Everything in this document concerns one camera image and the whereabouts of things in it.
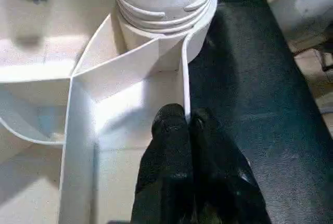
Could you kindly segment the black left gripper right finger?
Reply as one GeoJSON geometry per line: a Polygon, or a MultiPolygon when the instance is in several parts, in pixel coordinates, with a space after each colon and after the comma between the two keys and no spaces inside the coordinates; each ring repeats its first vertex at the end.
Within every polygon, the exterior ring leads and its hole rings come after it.
{"type": "Polygon", "coordinates": [[[271,223],[252,169],[213,112],[193,111],[189,124],[197,213],[221,223],[271,223]]]}

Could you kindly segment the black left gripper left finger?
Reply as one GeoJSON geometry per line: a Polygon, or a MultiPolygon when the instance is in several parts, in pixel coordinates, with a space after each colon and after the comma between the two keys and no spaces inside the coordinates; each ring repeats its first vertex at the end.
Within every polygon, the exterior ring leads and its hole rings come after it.
{"type": "Polygon", "coordinates": [[[188,124],[179,104],[159,109],[141,160],[131,223],[190,223],[194,182],[188,124]]]}

